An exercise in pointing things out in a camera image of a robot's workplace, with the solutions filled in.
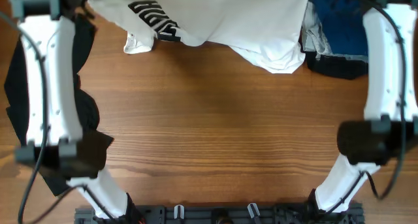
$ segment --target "black cable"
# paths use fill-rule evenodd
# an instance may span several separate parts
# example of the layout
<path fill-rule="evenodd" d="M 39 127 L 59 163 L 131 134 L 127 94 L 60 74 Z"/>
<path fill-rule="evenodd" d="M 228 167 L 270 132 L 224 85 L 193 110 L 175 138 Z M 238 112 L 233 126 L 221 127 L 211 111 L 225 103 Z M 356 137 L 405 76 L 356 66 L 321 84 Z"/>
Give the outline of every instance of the black cable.
<path fill-rule="evenodd" d="M 97 200 L 95 195 L 91 192 L 91 190 L 86 185 L 76 185 L 74 187 L 68 188 L 64 193 L 60 194 L 58 199 L 45 211 L 43 212 L 39 217 L 34 219 L 33 221 L 27 223 L 27 224 L 36 224 L 42 221 L 52 210 L 56 208 L 56 206 L 69 194 L 71 191 L 74 191 L 76 188 L 83 188 L 84 191 L 86 191 L 91 198 L 96 202 L 96 204 L 102 209 L 102 211 L 110 218 L 110 220 L 115 221 L 115 219 L 112 217 L 112 215 L 109 213 L 109 211 L 100 203 L 100 201 Z"/>
<path fill-rule="evenodd" d="M 24 195 L 22 197 L 22 202 L 20 203 L 19 208 L 19 214 L 18 214 L 18 223 L 23 223 L 24 218 L 24 212 L 25 212 L 25 205 L 27 202 L 27 198 L 29 196 L 29 193 L 31 192 L 33 182 L 35 181 L 35 178 L 37 176 L 37 173 L 39 171 L 40 165 L 42 163 L 42 160 L 44 159 L 45 154 L 45 147 L 46 143 L 48 141 L 48 96 L 47 96 L 47 90 L 46 90 L 46 74 L 45 74 L 45 66 L 44 61 L 45 58 L 41 56 L 40 51 L 35 44 L 35 42 L 32 40 L 32 38 L 22 29 L 20 29 L 14 22 L 11 20 L 6 14 L 3 12 L 0 12 L 0 17 L 8 23 L 13 29 L 17 30 L 21 35 L 25 37 L 25 39 L 29 42 L 31 45 L 31 48 L 35 51 L 35 58 L 39 62 L 39 69 L 40 69 L 40 78 L 42 80 L 42 142 L 40 144 L 40 152 L 38 156 L 38 160 L 35 164 L 35 167 L 33 168 L 32 175 L 29 179 L 29 182 L 27 184 L 27 187 L 25 189 Z"/>
<path fill-rule="evenodd" d="M 49 133 L 49 123 L 48 123 L 48 96 L 47 96 L 47 87 L 46 87 L 46 73 L 45 73 L 45 66 L 44 61 L 45 58 L 41 56 L 40 51 L 33 41 L 33 39 L 22 29 L 20 29 L 14 22 L 11 20 L 5 13 L 0 11 L 0 18 L 2 18 L 6 23 L 8 23 L 13 29 L 17 30 L 21 35 L 25 37 L 25 39 L 30 43 L 31 47 L 35 51 L 35 57 L 37 61 L 39 62 L 39 68 L 40 68 L 40 77 L 41 77 L 41 83 L 42 83 L 42 142 L 40 146 L 40 152 L 38 156 L 38 160 L 35 164 L 35 167 L 33 169 L 32 175 L 29 179 L 29 182 L 27 184 L 27 187 L 25 189 L 24 195 L 22 197 L 22 202 L 20 204 L 19 208 L 19 214 L 18 214 L 18 223 L 19 224 L 36 224 L 42 219 L 44 219 L 71 191 L 78 187 L 82 187 L 84 191 L 86 191 L 89 196 L 93 199 L 93 201 L 96 203 L 96 205 L 111 219 L 112 221 L 115 221 L 113 216 L 110 214 L 110 212 L 100 203 L 100 201 L 97 199 L 97 197 L 91 192 L 91 190 L 86 185 L 76 185 L 74 187 L 69 188 L 64 193 L 62 193 L 58 199 L 49 207 L 43 214 L 41 214 L 38 218 L 36 218 L 33 221 L 30 221 L 29 223 L 24 223 L 24 212 L 25 212 L 25 205 L 27 203 L 27 199 L 29 197 L 29 194 L 31 192 L 33 183 L 35 181 L 36 175 L 40 169 L 40 165 L 42 163 L 42 160 L 44 158 L 45 154 L 45 147 L 46 143 L 48 141 L 48 133 Z"/>
<path fill-rule="evenodd" d="M 375 197 L 379 197 L 379 194 L 378 194 L 378 191 L 376 189 L 376 186 L 374 185 L 374 181 L 373 181 L 372 175 L 369 172 L 366 172 L 366 175 L 367 175 L 368 180 L 370 182 L 370 187 L 372 188 L 373 195 Z"/>
<path fill-rule="evenodd" d="M 330 215 L 333 211 L 335 211 L 335 209 L 337 209 L 341 204 L 343 204 L 346 199 L 352 194 L 352 192 L 354 191 L 354 189 L 357 187 L 357 185 L 359 184 L 361 178 L 364 176 L 364 173 L 366 173 L 365 171 L 360 172 L 359 176 L 357 177 L 357 179 L 355 180 L 354 184 L 351 186 L 351 188 L 348 190 L 348 192 L 346 193 L 346 195 L 344 195 L 344 197 L 342 197 L 340 199 L 340 201 L 338 201 L 338 203 L 336 203 L 330 210 L 328 210 L 327 212 L 325 212 L 324 214 L 321 214 L 316 220 L 314 220 L 315 222 L 322 220 L 324 217 Z"/>

